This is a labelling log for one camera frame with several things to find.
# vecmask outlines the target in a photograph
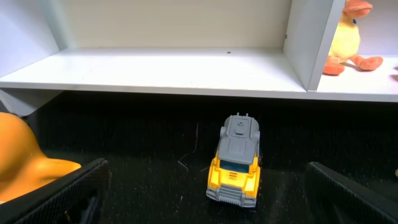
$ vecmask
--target shelf board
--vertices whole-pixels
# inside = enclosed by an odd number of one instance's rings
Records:
[[[360,72],[352,62],[347,62],[346,70],[340,76],[322,75],[318,92],[360,94],[364,100],[367,100],[366,95],[379,95],[386,101],[397,101],[398,55],[383,55],[383,58],[381,67],[373,72]]]
[[[0,87],[276,98],[305,93],[282,51],[273,49],[64,50],[0,78]]]

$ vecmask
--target orange beak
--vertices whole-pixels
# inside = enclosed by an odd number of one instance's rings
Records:
[[[372,4],[362,0],[350,0],[346,3],[343,13],[351,18],[361,18],[369,14]]]

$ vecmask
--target truck roof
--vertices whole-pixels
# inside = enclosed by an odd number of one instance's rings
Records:
[[[228,162],[251,165],[259,152],[259,124],[246,116],[233,115],[221,128],[218,158]]]

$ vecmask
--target yellow-orange rubber duck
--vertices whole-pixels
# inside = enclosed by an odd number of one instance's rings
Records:
[[[13,114],[0,113],[0,203],[27,194],[81,165],[49,159],[30,127]]]
[[[341,15],[335,37],[331,44],[323,73],[339,75],[345,67],[341,63],[351,60],[365,71],[373,71],[383,63],[382,57],[363,58],[357,55],[361,38],[355,19],[369,14],[373,6],[362,0],[347,0]]]

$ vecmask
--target toy car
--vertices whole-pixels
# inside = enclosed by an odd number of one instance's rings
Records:
[[[259,123],[247,114],[227,118],[210,165],[207,197],[240,207],[255,207],[261,172],[259,158]]]

